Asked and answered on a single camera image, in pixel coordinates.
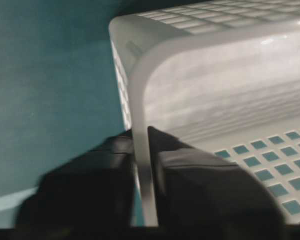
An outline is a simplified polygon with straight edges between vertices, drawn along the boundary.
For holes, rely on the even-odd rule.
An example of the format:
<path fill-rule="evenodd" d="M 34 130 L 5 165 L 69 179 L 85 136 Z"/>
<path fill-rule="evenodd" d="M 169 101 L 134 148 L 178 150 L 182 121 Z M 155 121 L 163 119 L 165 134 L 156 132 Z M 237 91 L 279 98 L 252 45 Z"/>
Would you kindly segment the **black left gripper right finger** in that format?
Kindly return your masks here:
<path fill-rule="evenodd" d="M 279 228 L 285 218 L 266 188 L 236 163 L 148 128 L 161 226 Z"/>

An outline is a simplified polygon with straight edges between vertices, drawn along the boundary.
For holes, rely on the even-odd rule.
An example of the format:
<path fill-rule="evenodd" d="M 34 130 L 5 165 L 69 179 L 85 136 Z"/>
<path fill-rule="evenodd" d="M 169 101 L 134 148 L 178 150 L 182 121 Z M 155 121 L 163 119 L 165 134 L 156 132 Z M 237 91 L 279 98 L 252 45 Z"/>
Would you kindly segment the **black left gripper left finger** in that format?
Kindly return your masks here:
<path fill-rule="evenodd" d="M 15 226 L 127 228 L 135 189 L 128 130 L 44 174 L 35 194 L 22 203 Z"/>

